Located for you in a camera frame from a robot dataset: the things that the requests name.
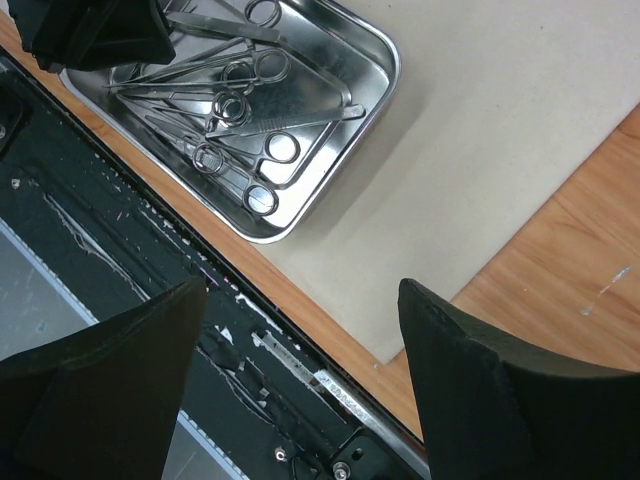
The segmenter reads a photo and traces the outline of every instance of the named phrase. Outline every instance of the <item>stainless steel tray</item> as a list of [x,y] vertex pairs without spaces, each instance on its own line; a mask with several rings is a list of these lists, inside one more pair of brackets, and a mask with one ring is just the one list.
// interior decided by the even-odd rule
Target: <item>stainless steel tray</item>
[[[220,184],[197,172],[160,141],[104,85],[113,71],[65,70],[64,85],[89,108],[160,165],[241,237],[256,243],[284,238],[327,187],[365,132],[389,102],[400,74],[400,56],[380,30],[329,0],[281,0],[282,18],[275,28],[288,45],[292,61],[287,79],[256,88],[249,97],[254,119],[360,104],[359,120],[289,130],[302,147],[300,159],[282,165],[264,162],[263,177],[278,195],[268,216],[249,213]],[[203,15],[239,21],[245,0],[193,0],[190,9]],[[175,39],[176,61],[215,46],[200,37]],[[261,138],[245,137],[242,148],[259,150]]]

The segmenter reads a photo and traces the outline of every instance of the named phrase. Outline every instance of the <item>surgical instrument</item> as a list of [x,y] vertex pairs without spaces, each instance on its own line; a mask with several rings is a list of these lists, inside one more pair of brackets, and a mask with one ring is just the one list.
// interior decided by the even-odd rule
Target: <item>surgical instrument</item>
[[362,118],[364,114],[365,109],[362,105],[350,105],[348,107],[334,108],[322,112],[254,120],[242,127],[208,132],[205,134],[205,137],[208,139],[228,136],[248,137],[250,135],[282,131],[294,127],[309,127],[342,120],[355,120]]
[[247,162],[247,166],[253,171],[258,171],[262,162],[293,163],[300,158],[300,152],[302,151],[298,139],[285,131],[267,134],[262,142],[260,151],[257,153],[247,152],[215,140],[211,140],[211,142],[234,157],[244,159]]
[[[280,21],[280,18],[282,18],[282,6],[280,5],[279,0],[250,0],[244,7],[244,11],[238,10],[226,0],[215,1],[225,10],[228,10],[229,12],[234,14],[236,17],[243,19],[247,23],[252,23],[260,27],[273,27]],[[273,9],[264,20],[253,20],[252,14],[255,11],[256,7],[260,4],[270,4]]]
[[[191,57],[185,58],[184,60],[157,70],[156,72],[140,75],[122,82],[111,83],[110,85],[105,85],[105,88],[122,88],[131,84],[135,85],[145,82],[160,82],[161,80],[169,80],[171,78],[180,77],[188,73],[195,72],[199,69],[211,68],[212,65],[213,67],[215,67],[219,61],[219,59],[216,58],[216,55],[232,47],[235,47],[236,45],[241,44],[243,41],[243,38],[233,38],[224,43],[221,43],[220,45],[216,45],[213,48],[209,48],[204,52],[196,53]],[[238,58],[242,58],[244,56],[244,52],[243,54],[235,55],[237,55]]]
[[207,142],[195,131],[145,115],[153,131],[168,140],[180,153],[186,155],[193,167],[213,178],[229,193],[235,195],[249,212],[266,216],[278,208],[278,195],[258,178],[253,169],[246,170],[223,144]]
[[[248,95],[258,85],[268,85],[284,80],[291,69],[291,60],[282,50],[269,48],[258,52],[248,51],[227,55],[216,61],[199,62],[198,65],[185,64],[182,69],[167,72],[162,78],[179,77],[203,68],[222,67],[220,80],[207,82],[126,82],[110,85],[118,93],[154,100],[177,100],[177,95],[210,90],[214,87],[243,88]],[[234,72],[246,71],[246,77],[230,78]]]
[[182,108],[154,105],[153,110],[175,113],[186,117],[195,117],[204,121],[204,130],[212,132],[217,122],[227,127],[238,127],[251,119],[251,105],[247,99],[235,90],[223,90],[214,94],[197,94],[195,101],[211,103],[208,113],[193,112]]
[[213,36],[244,37],[257,42],[277,43],[281,34],[278,30],[259,25],[230,22],[196,13],[170,12],[167,19],[187,33]]

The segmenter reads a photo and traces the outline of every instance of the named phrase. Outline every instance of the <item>wooden surface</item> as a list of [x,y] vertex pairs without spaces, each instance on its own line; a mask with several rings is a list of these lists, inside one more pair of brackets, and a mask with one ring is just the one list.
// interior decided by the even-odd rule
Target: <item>wooden surface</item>
[[[377,365],[321,308],[111,127],[40,71],[0,14],[0,43],[335,361],[419,434],[405,353]],[[455,303],[525,340],[640,370],[640,109]]]

